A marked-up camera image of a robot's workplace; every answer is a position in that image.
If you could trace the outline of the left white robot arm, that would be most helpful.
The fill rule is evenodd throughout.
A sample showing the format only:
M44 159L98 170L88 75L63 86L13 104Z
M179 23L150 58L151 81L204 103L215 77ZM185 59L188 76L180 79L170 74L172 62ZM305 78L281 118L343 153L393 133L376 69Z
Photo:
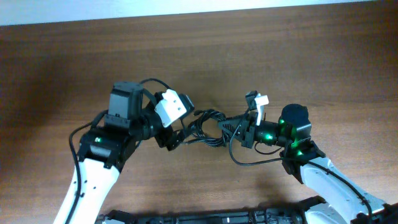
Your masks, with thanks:
M108 109L85 125L79 149L72 149L72 181L55 223L94 223L126 161L142 141L154 138L174 150L183 134L172 123L194 110L190 98L167 87L152 94L143 82L116 82Z

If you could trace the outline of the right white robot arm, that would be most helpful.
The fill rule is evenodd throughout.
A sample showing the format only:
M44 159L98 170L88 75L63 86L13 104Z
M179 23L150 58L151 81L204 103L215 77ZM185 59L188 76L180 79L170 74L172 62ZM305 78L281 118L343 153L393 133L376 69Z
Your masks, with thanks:
M342 174L311 139L308 109L289 104L278 121L270 122L248 109L218 123L218 127L244 147L279 146L286 173L318 196L302 202L305 223L397 223L397 204L388 204Z

